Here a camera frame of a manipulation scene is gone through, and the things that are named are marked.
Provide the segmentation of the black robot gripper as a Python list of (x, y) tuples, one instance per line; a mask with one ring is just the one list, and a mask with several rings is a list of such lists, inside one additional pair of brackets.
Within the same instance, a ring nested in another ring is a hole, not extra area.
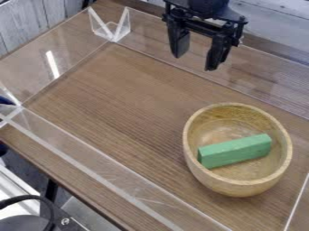
[(216, 70), (230, 48), (240, 44), (247, 18), (228, 7), (228, 0), (163, 0), (169, 50), (177, 59), (189, 48), (189, 31), (212, 37), (204, 70)]

